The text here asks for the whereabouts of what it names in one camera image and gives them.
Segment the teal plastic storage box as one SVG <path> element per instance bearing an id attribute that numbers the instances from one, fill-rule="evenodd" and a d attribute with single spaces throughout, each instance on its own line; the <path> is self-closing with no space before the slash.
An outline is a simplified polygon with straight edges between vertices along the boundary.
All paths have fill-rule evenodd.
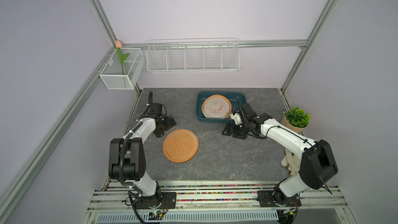
<path id="1" fill-rule="evenodd" d="M 238 108 L 238 100 L 241 105 L 247 103 L 245 95 L 240 92 L 201 91 L 197 96 L 197 120 L 212 123 L 233 122 L 230 116 Z"/>

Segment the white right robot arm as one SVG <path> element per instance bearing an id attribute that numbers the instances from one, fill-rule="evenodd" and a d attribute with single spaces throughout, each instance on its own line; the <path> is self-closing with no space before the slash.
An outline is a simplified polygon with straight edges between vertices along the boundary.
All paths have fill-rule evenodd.
<path id="1" fill-rule="evenodd" d="M 270 138 L 291 151 L 300 160 L 299 171 L 278 183 L 273 190 L 273 201 L 287 204 L 299 193 L 308 189 L 324 188 L 338 173 L 332 148 L 325 140 L 315 141 L 283 126 L 272 116 L 257 114 L 247 103 L 232 112 L 231 123 L 226 124 L 222 134 L 244 140 L 248 136 L 257 139 Z"/>

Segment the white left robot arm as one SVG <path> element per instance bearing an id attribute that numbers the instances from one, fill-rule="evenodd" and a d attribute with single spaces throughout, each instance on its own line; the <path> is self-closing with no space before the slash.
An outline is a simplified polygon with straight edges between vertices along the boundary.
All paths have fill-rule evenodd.
<path id="1" fill-rule="evenodd" d="M 108 176 L 123 186 L 133 188 L 140 197 L 159 197 L 159 184 L 146 172 L 144 143 L 154 134 L 161 138 L 176 125 L 161 103 L 148 103 L 137 124 L 123 137 L 113 139 L 109 146 Z"/>

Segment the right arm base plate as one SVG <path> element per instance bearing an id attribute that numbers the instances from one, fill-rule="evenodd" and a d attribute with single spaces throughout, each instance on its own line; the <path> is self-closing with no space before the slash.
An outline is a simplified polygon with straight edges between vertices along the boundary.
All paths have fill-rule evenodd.
<path id="1" fill-rule="evenodd" d="M 273 190 L 260 190 L 256 200 L 261 207 L 301 207 L 302 203 L 298 194 L 291 198 L 283 193 Z"/>

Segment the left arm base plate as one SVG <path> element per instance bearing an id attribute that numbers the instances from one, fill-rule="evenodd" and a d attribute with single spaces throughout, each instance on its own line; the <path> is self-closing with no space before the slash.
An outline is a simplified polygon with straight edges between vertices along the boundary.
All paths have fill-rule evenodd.
<path id="1" fill-rule="evenodd" d="M 177 203 L 176 192 L 161 192 L 150 197 L 140 197 L 133 200 L 136 209 L 175 209 Z"/>

